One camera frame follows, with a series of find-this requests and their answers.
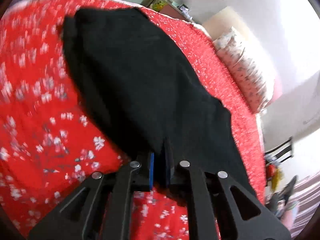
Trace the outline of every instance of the blue plastic part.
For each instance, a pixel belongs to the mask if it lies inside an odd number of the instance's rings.
[[[150,156],[150,167],[149,167],[149,187],[152,190],[153,187],[153,164],[155,162],[155,153],[151,153]]]

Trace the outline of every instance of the toy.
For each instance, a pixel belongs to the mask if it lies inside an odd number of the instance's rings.
[[[166,3],[160,0],[152,5],[152,9],[156,12],[160,12],[165,5]]]
[[[267,180],[271,180],[274,174],[276,173],[277,167],[273,164],[269,164],[266,167]]]
[[[277,189],[279,182],[282,178],[283,178],[283,173],[279,168],[277,168],[275,174],[272,176],[272,179],[271,179],[271,191],[272,192],[276,192],[276,189]]]

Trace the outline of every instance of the silver screw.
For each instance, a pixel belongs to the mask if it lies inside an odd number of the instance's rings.
[[[225,171],[219,171],[218,172],[218,177],[225,179],[226,177],[228,177],[228,173],[226,173]]]
[[[91,176],[92,176],[92,178],[94,178],[94,179],[101,179],[102,173],[99,172],[99,171],[95,171],[94,173],[92,173]]]
[[[180,166],[181,166],[181,167],[184,167],[184,168],[189,167],[189,166],[190,166],[190,162],[188,162],[188,161],[181,161],[181,162],[180,162]]]
[[[140,166],[140,162],[137,162],[137,161],[130,162],[131,168],[138,168],[139,166]]]

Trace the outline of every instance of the bed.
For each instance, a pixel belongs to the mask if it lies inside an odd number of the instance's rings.
[[[119,0],[31,1],[16,5],[0,23],[1,89],[6,92],[0,114],[0,201],[24,237],[86,176],[96,170],[116,171],[126,162],[83,112],[67,75],[59,25],[80,6],[141,7]],[[200,25],[142,10],[176,42],[204,87],[230,110],[236,145],[263,202],[266,182],[256,117],[211,39]],[[132,239],[188,239],[186,208],[160,189],[137,192],[132,215]]]

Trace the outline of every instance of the white wall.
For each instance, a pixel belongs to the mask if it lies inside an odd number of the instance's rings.
[[[231,6],[243,18],[278,72],[284,95],[262,116],[266,149],[300,130],[320,70],[320,19],[308,0],[179,0],[203,23]]]
[[[203,23],[226,6],[270,54],[287,93],[320,69],[320,19],[308,0],[178,0]]]
[[[295,175],[301,180],[320,171],[320,122],[316,126],[318,129],[313,133],[303,138],[293,138],[293,158],[281,164],[284,178],[278,189],[283,188]]]

